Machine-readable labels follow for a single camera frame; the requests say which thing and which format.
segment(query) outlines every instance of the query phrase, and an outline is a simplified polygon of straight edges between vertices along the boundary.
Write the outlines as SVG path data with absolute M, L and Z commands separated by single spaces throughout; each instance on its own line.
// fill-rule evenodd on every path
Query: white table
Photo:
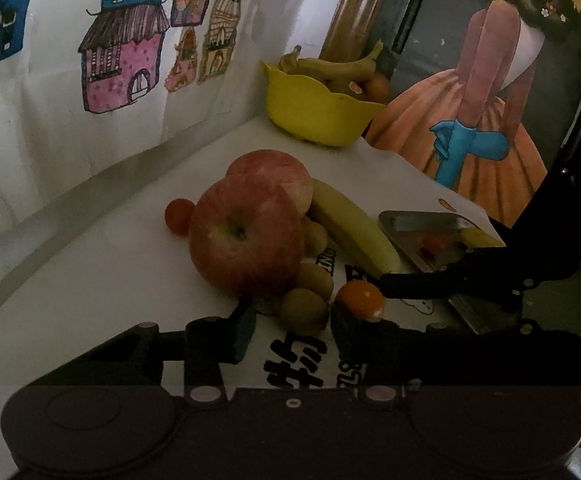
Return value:
M 199 277 L 187 241 L 168 231 L 163 212 L 175 198 L 196 201 L 224 176 L 237 156 L 260 148 L 295 155 L 312 176 L 338 188 L 375 218 L 383 210 L 444 212 L 439 204 L 443 198 L 496 235 L 481 208 L 420 174 L 394 153 L 375 150 L 363 139 L 346 149 L 317 146 L 290 137 L 267 118 L 257 118 L 101 218 L 0 308 L 0 411 L 17 388 L 139 322 L 157 322 L 168 332 L 184 329 L 193 319 L 230 314 L 235 298 Z M 341 285 L 342 279 L 338 271 L 336 284 Z M 433 313 L 430 309 L 430 304 L 422 302 L 413 306 L 397 301 L 388 305 L 386 317 L 419 330 L 453 318 L 443 303 L 436 304 Z M 223 368 L 226 385 L 267 386 L 262 363 L 275 357 L 269 345 L 284 335 L 275 320 L 258 316 L 244 363 Z M 334 386 L 338 358 L 329 331 L 323 339 L 331 350 L 320 363 L 320 373 L 324 386 Z M 177 394 L 182 380 L 181 365 L 166 364 L 164 386 Z M 0 478 L 13 471 L 0 434 Z

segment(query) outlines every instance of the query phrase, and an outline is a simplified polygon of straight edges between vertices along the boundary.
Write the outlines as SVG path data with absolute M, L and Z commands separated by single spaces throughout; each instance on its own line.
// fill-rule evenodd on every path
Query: red apple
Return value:
M 313 201 L 313 179 L 308 170 L 294 156 L 278 150 L 256 150 L 235 160 L 226 171 L 233 174 L 256 174 L 276 182 L 297 207 L 299 216 L 304 216 Z
M 192 263 L 212 285 L 237 294 L 278 294 L 292 288 L 299 273 L 304 231 L 280 186 L 235 174 L 197 202 L 189 246 Z

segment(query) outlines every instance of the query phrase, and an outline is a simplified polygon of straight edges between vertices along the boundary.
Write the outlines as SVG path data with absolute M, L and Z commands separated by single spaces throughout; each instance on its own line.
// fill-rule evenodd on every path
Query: drawn roof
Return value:
M 139 4 L 102 10 L 77 50 L 83 53 L 130 41 L 139 43 L 167 31 L 168 28 L 168 19 L 161 5 Z

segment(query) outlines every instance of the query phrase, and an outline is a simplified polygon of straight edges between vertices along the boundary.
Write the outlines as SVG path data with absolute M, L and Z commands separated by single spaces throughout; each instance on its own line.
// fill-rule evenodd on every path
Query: woman in painting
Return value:
M 581 0 L 491 0 L 470 20 L 457 67 L 398 96 L 366 140 L 511 226 L 546 174 L 521 124 L 537 56 L 546 39 L 565 39 L 580 12 Z

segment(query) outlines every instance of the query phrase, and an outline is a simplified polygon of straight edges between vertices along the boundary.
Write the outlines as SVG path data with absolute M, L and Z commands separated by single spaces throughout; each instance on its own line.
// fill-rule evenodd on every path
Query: fruit bowl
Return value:
M 270 120 L 288 133 L 327 146 L 348 146 L 361 137 L 375 114 L 385 108 L 332 93 L 305 75 L 288 75 L 264 63 L 268 73 L 266 105 Z

